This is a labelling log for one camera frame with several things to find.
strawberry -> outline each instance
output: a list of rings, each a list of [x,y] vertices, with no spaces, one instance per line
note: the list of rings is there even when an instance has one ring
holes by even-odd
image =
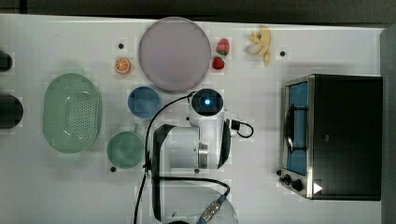
[[[223,69],[224,65],[225,65],[225,63],[220,57],[216,57],[212,63],[213,68],[216,70]]]
[[[228,42],[228,39],[222,38],[218,43],[216,51],[220,55],[227,56],[228,52],[230,52],[230,43]]]

green colander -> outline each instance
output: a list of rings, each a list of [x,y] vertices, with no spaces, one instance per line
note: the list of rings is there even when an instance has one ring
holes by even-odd
[[[44,99],[43,132],[62,153],[78,153],[96,139],[101,126],[99,91],[84,76],[65,74],[48,86]]]

mint green mug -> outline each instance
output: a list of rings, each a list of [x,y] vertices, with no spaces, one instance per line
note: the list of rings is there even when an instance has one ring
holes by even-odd
[[[117,133],[108,142],[107,157],[116,167],[129,169],[142,161],[144,144],[136,129],[137,124],[133,131]]]

black toaster oven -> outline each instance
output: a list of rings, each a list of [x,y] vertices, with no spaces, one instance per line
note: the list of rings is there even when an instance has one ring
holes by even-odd
[[[381,199],[382,77],[285,84],[281,184],[313,200]]]

round plate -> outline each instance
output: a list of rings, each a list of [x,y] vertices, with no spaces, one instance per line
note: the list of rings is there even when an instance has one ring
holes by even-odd
[[[185,91],[198,85],[209,68],[210,57],[210,43],[204,31],[179,17],[151,25],[139,45],[143,72],[167,91]]]

